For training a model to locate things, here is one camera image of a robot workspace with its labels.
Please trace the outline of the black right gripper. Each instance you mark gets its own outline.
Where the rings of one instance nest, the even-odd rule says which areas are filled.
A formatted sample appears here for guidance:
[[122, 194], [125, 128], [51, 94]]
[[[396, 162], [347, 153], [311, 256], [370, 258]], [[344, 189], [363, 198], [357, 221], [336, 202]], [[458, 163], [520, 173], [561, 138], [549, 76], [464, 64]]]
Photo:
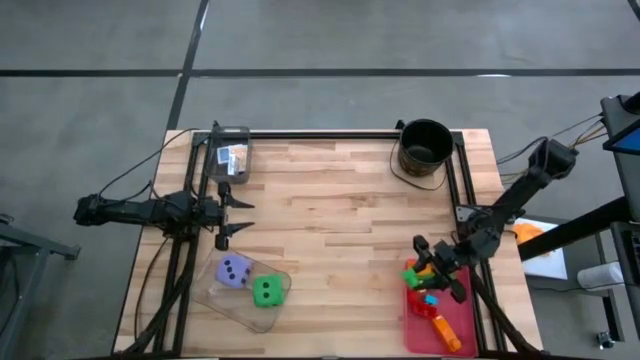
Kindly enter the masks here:
[[412, 265], [412, 269], [418, 273], [428, 266], [434, 272], [434, 276], [423, 280], [420, 290], [450, 290], [451, 297], [457, 303], [463, 303], [467, 299], [467, 291], [462, 283], [454, 277], [454, 273], [462, 268], [457, 260], [454, 248], [444, 241], [438, 242], [434, 250], [430, 250], [430, 245], [422, 235], [413, 237], [413, 249], [418, 258]]

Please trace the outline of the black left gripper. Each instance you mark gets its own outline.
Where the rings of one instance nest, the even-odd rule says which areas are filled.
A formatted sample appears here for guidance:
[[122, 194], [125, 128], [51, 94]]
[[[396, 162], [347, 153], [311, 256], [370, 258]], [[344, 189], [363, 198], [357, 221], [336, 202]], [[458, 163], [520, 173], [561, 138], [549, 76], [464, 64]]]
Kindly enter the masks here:
[[227, 250], [229, 248], [229, 237], [254, 225], [254, 222], [228, 224], [227, 207], [251, 209], [254, 208], [254, 205], [242, 202], [231, 196], [231, 186], [228, 182], [218, 183], [218, 196], [218, 200], [213, 197], [202, 199], [197, 210], [197, 220], [201, 226], [217, 227], [218, 233], [215, 235], [214, 246], [217, 250]]

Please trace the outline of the large red toy block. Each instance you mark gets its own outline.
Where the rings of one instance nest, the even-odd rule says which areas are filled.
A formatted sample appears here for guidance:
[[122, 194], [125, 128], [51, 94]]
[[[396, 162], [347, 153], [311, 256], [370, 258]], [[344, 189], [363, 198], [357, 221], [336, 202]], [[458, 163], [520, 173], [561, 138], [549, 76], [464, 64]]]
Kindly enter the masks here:
[[416, 302], [410, 305], [411, 312], [423, 318], [435, 318], [438, 315], [437, 308], [433, 305], [424, 303], [424, 302]]

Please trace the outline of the purple foam die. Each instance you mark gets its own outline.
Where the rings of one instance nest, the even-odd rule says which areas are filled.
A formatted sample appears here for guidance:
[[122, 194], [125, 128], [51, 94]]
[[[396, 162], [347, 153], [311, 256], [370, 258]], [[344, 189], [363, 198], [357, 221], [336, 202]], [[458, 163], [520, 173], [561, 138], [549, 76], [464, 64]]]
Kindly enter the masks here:
[[230, 288], [243, 288], [252, 269], [251, 261], [243, 255], [230, 254], [222, 257], [217, 265], [215, 278]]

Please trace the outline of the green foam die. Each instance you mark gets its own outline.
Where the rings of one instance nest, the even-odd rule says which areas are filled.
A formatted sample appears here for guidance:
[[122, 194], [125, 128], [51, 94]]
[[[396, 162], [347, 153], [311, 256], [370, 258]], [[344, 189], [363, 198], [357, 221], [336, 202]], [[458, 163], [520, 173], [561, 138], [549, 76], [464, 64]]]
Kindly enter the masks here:
[[261, 275], [253, 281], [253, 300], [256, 307], [266, 308], [284, 303], [283, 279], [280, 275]]

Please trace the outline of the large clear plastic bin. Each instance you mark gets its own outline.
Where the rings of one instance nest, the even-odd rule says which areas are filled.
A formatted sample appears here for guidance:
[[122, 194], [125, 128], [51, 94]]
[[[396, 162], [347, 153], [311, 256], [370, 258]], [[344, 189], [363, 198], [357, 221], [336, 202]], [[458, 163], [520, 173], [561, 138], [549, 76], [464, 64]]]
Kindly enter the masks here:
[[[191, 286], [192, 298], [197, 303], [225, 315], [231, 320], [251, 329], [253, 332], [266, 333], [273, 328], [284, 308], [292, 285], [291, 277], [286, 272], [277, 270], [247, 255], [243, 255], [252, 263], [248, 281], [243, 288], [235, 289], [227, 287], [216, 280], [215, 272], [219, 260], [230, 254], [243, 255], [232, 250], [222, 252], [216, 249], [209, 253]], [[254, 279], [261, 275], [275, 274], [280, 275], [283, 279], [284, 303], [273, 307], [256, 307], [252, 291]]]

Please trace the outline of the small grey plastic bin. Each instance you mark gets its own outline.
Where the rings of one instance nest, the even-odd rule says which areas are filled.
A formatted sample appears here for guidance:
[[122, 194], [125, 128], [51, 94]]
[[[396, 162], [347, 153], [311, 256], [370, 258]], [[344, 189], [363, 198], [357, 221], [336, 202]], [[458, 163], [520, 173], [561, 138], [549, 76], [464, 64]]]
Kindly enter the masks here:
[[[234, 176], [226, 174], [225, 169], [218, 163], [217, 150], [221, 147], [244, 144], [249, 147], [246, 171]], [[229, 182], [231, 184], [247, 183], [250, 176], [252, 161], [252, 143], [248, 127], [221, 127], [214, 124], [210, 134], [210, 155], [207, 164], [208, 177], [216, 183]]]

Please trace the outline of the pink plastic tray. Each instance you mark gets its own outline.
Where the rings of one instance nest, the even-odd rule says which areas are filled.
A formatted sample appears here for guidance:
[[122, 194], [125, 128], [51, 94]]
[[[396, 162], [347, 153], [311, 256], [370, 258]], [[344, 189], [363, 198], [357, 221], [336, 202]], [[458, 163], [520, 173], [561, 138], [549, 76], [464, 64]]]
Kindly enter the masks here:
[[[404, 345], [406, 349], [415, 354], [453, 356], [453, 357], [474, 357], [478, 354], [476, 343], [475, 317], [472, 301], [470, 300], [470, 276], [467, 269], [458, 270], [454, 273], [467, 291], [467, 299], [463, 303], [457, 303], [450, 295], [450, 290], [414, 290], [409, 289], [404, 284], [404, 307], [403, 307], [403, 333]], [[419, 293], [419, 301], [425, 303], [426, 295], [433, 295], [438, 298], [438, 315], [442, 315], [454, 333], [462, 343], [462, 348], [455, 353], [449, 352], [442, 341], [441, 335], [434, 328], [431, 319], [416, 316], [411, 312], [407, 301], [407, 291], [413, 290]]]

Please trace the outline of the orange object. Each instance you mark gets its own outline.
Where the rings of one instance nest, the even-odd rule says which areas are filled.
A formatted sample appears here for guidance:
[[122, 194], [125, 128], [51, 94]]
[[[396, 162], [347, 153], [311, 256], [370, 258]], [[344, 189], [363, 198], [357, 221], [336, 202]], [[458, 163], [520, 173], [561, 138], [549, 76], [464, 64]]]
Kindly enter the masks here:
[[518, 245], [522, 245], [544, 233], [543, 229], [529, 223], [514, 224], [512, 230], [515, 233]]

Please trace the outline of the white sheet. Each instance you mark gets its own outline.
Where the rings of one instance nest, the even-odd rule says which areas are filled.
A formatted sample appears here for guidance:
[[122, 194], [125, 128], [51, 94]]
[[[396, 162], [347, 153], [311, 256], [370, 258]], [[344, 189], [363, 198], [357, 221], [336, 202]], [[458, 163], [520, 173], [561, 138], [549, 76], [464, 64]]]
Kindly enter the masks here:
[[[557, 224], [520, 218], [515, 224], [529, 223], [546, 231], [557, 227]], [[522, 262], [526, 275], [539, 276], [558, 280], [567, 280], [567, 268], [562, 248]]]

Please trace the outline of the black pumpkin bucket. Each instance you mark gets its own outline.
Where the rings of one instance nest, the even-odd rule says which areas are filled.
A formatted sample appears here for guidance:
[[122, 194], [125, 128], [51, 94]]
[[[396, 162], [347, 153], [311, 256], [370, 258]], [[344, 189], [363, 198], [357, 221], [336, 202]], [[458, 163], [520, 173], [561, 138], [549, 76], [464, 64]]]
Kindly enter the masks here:
[[410, 176], [433, 174], [452, 155], [454, 139], [451, 131], [431, 119], [416, 119], [401, 127], [398, 161]]

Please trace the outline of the black equipment stand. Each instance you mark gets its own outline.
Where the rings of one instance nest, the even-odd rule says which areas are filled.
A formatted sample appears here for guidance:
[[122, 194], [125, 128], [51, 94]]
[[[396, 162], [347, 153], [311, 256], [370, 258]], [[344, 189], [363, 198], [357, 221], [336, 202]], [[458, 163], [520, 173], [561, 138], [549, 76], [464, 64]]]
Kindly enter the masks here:
[[[640, 127], [640, 91], [600, 101], [608, 140]], [[612, 232], [632, 319], [640, 339], [640, 156], [615, 153], [624, 195], [533, 238], [519, 249], [523, 260], [556, 250], [605, 229]]]

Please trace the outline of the grey roll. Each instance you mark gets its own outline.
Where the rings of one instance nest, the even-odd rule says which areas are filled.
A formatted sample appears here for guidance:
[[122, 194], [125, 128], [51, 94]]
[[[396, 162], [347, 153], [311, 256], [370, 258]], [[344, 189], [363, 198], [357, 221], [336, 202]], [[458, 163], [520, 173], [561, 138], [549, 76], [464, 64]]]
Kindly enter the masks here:
[[587, 291], [600, 291], [624, 284], [619, 262], [609, 262], [582, 269], [577, 273], [578, 284]]

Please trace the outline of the dark grey cart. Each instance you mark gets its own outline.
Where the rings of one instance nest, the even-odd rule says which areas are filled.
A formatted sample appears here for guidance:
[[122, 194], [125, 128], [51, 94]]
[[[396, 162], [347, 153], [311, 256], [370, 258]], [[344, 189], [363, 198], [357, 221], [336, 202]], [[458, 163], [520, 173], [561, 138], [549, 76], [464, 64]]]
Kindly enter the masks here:
[[0, 214], [0, 307], [2, 281], [9, 281], [10, 308], [0, 312], [0, 360], [10, 360], [26, 316], [34, 302], [45, 266], [51, 255], [76, 260], [80, 247], [71, 247], [14, 227], [13, 219]]

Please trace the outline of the tablet with blue screen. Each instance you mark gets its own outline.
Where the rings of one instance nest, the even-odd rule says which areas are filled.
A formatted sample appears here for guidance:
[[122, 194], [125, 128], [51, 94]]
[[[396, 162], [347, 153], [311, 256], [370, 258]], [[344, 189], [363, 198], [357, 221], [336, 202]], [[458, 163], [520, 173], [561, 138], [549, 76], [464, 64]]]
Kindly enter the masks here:
[[640, 127], [626, 129], [609, 140], [602, 148], [615, 153], [623, 153], [640, 156]]

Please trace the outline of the black aluminium rig frame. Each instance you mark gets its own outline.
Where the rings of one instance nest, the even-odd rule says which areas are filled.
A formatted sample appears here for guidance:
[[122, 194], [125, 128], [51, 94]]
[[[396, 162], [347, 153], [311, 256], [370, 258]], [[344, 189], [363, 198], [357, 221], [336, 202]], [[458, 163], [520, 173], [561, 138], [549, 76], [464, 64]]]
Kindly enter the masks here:
[[493, 201], [502, 193], [489, 134], [454, 134], [457, 158], [443, 188], [414, 189], [388, 172], [395, 130], [255, 130], [250, 181], [237, 194], [255, 216], [235, 238], [244, 252], [294, 277], [279, 322], [257, 334], [176, 297], [146, 350], [133, 351], [134, 309], [157, 309], [184, 266], [198, 270], [214, 237], [201, 232], [165, 249], [157, 277], [144, 267], [161, 232], [141, 233], [127, 298], [114, 340], [119, 359], [405, 357], [393, 279], [417, 230], [447, 235], [459, 202]]

